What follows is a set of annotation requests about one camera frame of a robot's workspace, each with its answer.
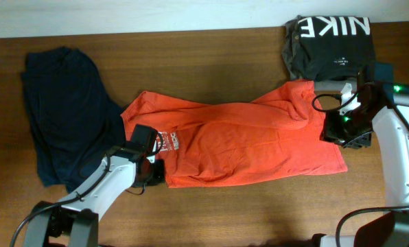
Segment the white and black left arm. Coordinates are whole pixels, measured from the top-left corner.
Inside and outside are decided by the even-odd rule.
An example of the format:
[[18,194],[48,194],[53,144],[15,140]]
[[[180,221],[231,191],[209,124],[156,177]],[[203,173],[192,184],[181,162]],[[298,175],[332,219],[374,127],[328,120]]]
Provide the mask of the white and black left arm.
[[164,181],[164,162],[150,157],[138,165],[120,156],[105,156],[100,166],[58,202],[41,201],[22,221],[24,246],[57,246],[50,237],[70,236],[69,246],[98,246],[99,221],[116,199],[131,187],[145,189]]

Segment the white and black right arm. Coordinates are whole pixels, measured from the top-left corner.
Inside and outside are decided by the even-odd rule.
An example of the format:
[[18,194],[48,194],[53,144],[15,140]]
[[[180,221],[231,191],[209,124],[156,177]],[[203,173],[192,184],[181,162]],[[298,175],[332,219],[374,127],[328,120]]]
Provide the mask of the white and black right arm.
[[386,206],[346,214],[333,235],[317,237],[320,247],[409,246],[409,85],[346,83],[325,110],[321,140],[343,148],[365,148],[376,135],[384,175]]

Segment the navy blue garment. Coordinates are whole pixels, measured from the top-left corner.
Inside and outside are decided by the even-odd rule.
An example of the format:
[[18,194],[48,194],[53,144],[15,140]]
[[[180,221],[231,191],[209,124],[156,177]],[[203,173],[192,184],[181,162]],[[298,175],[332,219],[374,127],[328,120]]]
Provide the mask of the navy blue garment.
[[78,49],[28,53],[23,99],[44,186],[79,187],[103,154],[126,141],[123,109],[106,92],[95,63]]

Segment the red printed t-shirt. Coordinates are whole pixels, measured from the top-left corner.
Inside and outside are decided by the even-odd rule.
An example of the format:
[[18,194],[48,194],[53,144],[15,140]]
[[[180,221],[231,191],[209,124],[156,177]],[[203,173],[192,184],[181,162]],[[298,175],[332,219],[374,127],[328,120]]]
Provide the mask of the red printed t-shirt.
[[251,101],[201,104],[142,92],[121,114],[125,134],[136,125],[159,132],[165,181],[173,188],[231,187],[291,176],[342,173],[337,145],[320,140],[314,83],[286,82]]

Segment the grey folded garment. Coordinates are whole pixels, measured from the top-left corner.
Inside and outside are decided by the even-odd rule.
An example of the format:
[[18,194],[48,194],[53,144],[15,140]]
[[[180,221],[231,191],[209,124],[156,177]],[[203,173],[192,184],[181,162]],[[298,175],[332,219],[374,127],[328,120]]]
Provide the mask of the grey folded garment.
[[285,24],[282,58],[292,80],[314,82],[316,91],[340,91],[356,83],[355,43],[334,16],[297,16]]

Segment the black Nike t-shirt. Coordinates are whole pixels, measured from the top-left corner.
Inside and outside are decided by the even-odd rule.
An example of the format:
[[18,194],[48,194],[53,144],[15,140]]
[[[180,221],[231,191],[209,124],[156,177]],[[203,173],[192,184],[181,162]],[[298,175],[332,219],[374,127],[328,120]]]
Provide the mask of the black Nike t-shirt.
[[298,16],[286,28],[283,58],[294,78],[344,80],[375,62],[367,17]]

